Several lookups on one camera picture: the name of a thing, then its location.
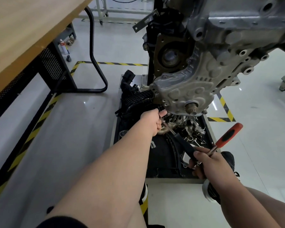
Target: person's left hand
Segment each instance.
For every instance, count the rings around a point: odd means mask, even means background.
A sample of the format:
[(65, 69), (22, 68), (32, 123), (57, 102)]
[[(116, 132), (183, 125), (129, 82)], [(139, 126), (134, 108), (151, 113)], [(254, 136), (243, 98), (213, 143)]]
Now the person's left hand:
[(143, 120), (145, 123), (150, 123), (150, 126), (153, 129), (153, 136), (161, 130), (161, 120), (160, 117), (163, 117), (167, 114), (166, 110), (158, 112), (158, 109), (150, 110), (143, 112), (140, 116), (140, 120)]

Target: cable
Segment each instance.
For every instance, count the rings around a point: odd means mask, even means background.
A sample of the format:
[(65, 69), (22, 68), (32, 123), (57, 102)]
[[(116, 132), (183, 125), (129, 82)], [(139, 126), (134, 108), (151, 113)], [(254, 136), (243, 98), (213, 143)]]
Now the cable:
[(131, 2), (134, 2), (134, 1), (137, 1), (137, 0), (128, 1), (128, 2), (122, 2), (122, 1), (116, 1), (116, 0), (112, 0), (112, 1), (115, 1), (115, 2), (118, 2), (118, 3), (131, 3)]
[(101, 0), (101, 2), (102, 2), (102, 6), (104, 7), (104, 2), (103, 2), (103, 0)]

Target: red screwdriver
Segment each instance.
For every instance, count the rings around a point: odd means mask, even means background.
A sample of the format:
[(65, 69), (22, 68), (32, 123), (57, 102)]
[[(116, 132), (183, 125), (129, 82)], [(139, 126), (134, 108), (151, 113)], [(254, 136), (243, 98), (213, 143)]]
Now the red screwdriver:
[(218, 148), (222, 148), (224, 145), (226, 145), (242, 128), (243, 125), (237, 122), (216, 142), (215, 146), (207, 153), (207, 155), (211, 157)]

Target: wooden table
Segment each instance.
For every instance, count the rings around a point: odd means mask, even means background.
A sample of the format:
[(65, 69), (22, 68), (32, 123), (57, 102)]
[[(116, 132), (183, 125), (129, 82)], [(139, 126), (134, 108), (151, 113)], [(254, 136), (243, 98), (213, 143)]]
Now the wooden table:
[(0, 92), (92, 0), (0, 0)]

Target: person's left arm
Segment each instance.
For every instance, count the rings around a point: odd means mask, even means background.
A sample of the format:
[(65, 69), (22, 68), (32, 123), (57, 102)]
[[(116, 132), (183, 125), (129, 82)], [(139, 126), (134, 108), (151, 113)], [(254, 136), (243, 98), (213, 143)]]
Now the person's left arm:
[(151, 110), (85, 171), (47, 218), (70, 216), (87, 227), (126, 227), (138, 203), (152, 136), (161, 129), (160, 116)]

